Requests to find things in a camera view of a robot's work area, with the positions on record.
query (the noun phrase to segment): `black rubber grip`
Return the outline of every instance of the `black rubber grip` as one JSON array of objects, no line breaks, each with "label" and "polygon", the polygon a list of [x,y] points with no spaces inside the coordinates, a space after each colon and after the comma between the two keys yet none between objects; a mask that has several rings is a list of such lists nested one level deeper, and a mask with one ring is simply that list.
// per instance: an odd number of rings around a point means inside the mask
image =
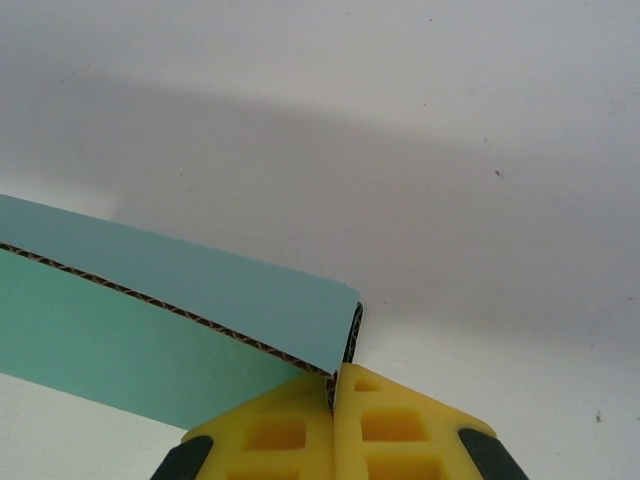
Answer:
[{"label": "black rubber grip", "polygon": [[212,447],[210,437],[199,436],[172,448],[151,480],[196,480]]},{"label": "black rubber grip", "polygon": [[458,431],[458,436],[484,480],[528,480],[497,438],[470,428]]}]

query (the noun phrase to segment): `teal cardboard sheet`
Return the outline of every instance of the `teal cardboard sheet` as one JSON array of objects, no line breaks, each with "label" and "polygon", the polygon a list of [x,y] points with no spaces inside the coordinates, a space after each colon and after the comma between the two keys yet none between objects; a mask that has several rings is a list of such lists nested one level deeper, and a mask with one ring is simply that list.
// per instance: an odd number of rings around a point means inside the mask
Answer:
[{"label": "teal cardboard sheet", "polygon": [[183,240],[0,195],[0,242],[339,370],[359,294],[346,285]]},{"label": "teal cardboard sheet", "polygon": [[339,282],[0,195],[0,372],[164,423],[192,428],[298,367],[330,377],[358,300]]},{"label": "teal cardboard sheet", "polygon": [[0,370],[189,429],[301,370],[166,310],[0,250]]}]

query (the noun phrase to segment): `white wall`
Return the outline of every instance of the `white wall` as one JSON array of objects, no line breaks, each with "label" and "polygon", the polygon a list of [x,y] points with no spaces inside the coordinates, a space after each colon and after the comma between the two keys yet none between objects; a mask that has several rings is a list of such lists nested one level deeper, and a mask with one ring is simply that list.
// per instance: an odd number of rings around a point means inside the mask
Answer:
[{"label": "white wall", "polygon": [[[632,0],[5,1],[0,191],[344,280],[360,363],[487,420],[532,478],[635,479],[638,18]],[[144,478],[178,438],[7,377],[2,396],[12,479],[113,478],[125,454]],[[61,462],[72,444],[90,461]]]}]

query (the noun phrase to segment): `cardboard edge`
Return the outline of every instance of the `cardboard edge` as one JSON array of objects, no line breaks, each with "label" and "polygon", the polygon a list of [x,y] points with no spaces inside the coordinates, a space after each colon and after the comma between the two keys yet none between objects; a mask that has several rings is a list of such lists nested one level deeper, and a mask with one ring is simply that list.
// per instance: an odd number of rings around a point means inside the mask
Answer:
[{"label": "cardboard edge", "polygon": [[[353,320],[351,321],[351,329],[349,330],[349,338],[344,349],[342,356],[343,363],[353,363],[353,357],[356,353],[356,344],[358,342],[358,334],[360,333],[360,324],[362,323],[362,317],[364,315],[364,305],[358,302],[356,310],[353,313]],[[329,410],[333,413],[336,403],[336,388],[338,385],[338,372],[333,372],[333,375],[328,377],[325,381],[325,391],[327,395],[327,405]]]},{"label": "cardboard edge", "polygon": [[[277,358],[279,358],[280,360],[283,360],[285,362],[287,362],[288,364],[300,368],[304,371],[307,371],[309,373],[315,374],[315,375],[320,375],[323,376],[327,379],[327,382],[332,381],[333,380],[333,375],[329,372],[326,372],[325,370],[312,365],[310,363],[305,362],[304,360],[301,360],[293,355],[289,355],[286,352],[280,351],[276,348],[271,347],[270,345],[267,345],[266,343],[260,342],[258,340],[255,340],[251,337],[248,337],[247,335],[244,335],[242,333],[236,332],[235,330],[232,330],[230,328],[225,327],[224,325],[221,325],[219,323],[213,322],[211,320],[208,320],[200,315],[197,315],[193,312],[190,312],[188,310],[185,310],[183,308],[179,308],[176,307],[175,305],[171,305],[167,302],[164,302],[162,300],[159,300],[157,298],[151,297],[149,295],[145,295],[144,293],[140,293],[137,292],[135,290],[132,290],[126,286],[123,285],[119,285],[116,284],[114,282],[111,282],[99,275],[95,275],[93,273],[88,273],[82,270],[79,270],[77,268],[74,267],[69,267],[67,265],[63,265],[55,260],[52,260],[50,258],[44,257],[42,255],[38,255],[37,253],[33,253],[33,252],[29,252],[27,250],[24,250],[22,248],[16,247],[14,245],[10,245],[8,243],[4,243],[4,242],[0,242],[0,250],[4,250],[7,251],[9,253],[18,255],[20,257],[26,258],[28,260],[31,261],[35,261],[38,263],[41,263],[43,265],[47,265],[49,267],[55,268],[57,270],[60,270],[64,273],[68,273],[71,275],[76,275],[84,280],[87,280],[89,282],[95,283],[97,285],[100,285],[102,287],[106,287],[106,288],[110,288],[112,290],[115,290],[116,292],[122,293],[124,295],[128,295],[130,297],[133,297],[137,300],[140,300],[142,302],[146,302],[149,303],[155,307],[161,308],[163,310],[167,310],[175,315],[184,317],[188,320],[194,321],[200,325],[203,325],[207,328],[210,328],[218,333],[221,333],[223,335],[226,335],[228,337],[233,338],[234,340],[237,340],[239,342],[244,343],[245,345],[249,345],[253,348],[256,348],[257,350],[260,350],[262,352],[268,353],[270,355],[273,355]],[[351,338],[353,335],[353,324],[352,324],[352,330],[350,331],[350,338],[349,341],[347,342],[347,345],[350,344],[351,342]]]}]

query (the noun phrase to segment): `yellow foam block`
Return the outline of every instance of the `yellow foam block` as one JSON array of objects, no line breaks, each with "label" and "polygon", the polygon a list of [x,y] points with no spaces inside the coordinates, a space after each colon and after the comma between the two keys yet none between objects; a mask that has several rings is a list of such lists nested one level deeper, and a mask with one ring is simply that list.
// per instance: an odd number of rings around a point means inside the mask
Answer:
[{"label": "yellow foam block", "polygon": [[197,480],[331,480],[324,378],[304,374],[188,432],[214,445]]},{"label": "yellow foam block", "polygon": [[486,423],[358,365],[340,371],[335,480],[482,480],[458,437]]}]

